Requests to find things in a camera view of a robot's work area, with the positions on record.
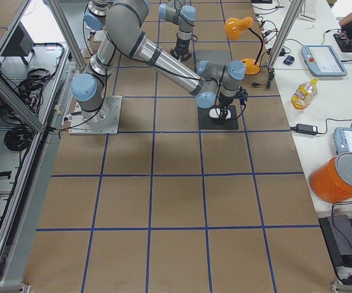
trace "orange desk lamp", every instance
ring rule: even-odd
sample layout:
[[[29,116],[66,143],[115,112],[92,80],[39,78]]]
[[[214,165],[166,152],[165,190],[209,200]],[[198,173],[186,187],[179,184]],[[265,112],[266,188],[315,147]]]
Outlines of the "orange desk lamp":
[[[243,58],[241,60],[246,66],[245,74],[248,75],[254,75],[259,73],[260,64],[257,61],[259,60],[260,55],[263,51],[263,39],[251,29],[253,24],[254,20],[249,16],[243,18],[242,20],[231,17],[225,22],[225,33],[229,40],[238,40],[242,35],[243,31],[245,31],[246,29],[252,32],[260,40],[260,51],[257,54],[256,60],[252,58]]]

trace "lamp shade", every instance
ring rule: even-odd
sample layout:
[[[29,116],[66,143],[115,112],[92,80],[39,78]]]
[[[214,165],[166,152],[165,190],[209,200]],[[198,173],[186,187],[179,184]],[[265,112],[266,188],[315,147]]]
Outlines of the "lamp shade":
[[[243,31],[251,28],[253,24],[254,20],[250,16],[247,16],[242,20],[234,17],[228,18],[225,22],[226,36],[229,38],[229,40],[238,40]]]

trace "plastic bottle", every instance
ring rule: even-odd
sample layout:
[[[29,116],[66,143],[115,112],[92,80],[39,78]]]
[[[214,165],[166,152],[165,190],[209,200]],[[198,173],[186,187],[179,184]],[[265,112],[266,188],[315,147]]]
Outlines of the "plastic bottle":
[[[291,104],[297,110],[303,110],[309,106],[312,100],[317,96],[317,87],[316,83],[318,82],[317,78],[313,78],[310,82],[304,82],[300,84],[291,97]]]

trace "orange bucket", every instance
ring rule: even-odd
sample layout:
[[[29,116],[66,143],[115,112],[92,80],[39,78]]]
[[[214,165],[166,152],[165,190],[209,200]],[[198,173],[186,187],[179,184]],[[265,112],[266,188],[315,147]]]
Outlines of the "orange bucket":
[[[309,176],[313,192],[328,203],[352,197],[352,153],[342,153]]]

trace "keyboard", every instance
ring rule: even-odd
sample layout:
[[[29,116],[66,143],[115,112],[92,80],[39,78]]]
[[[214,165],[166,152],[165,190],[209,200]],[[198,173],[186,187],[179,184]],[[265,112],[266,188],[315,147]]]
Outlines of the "keyboard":
[[[299,12],[299,18],[302,20],[316,20],[316,3],[315,0],[305,0]]]

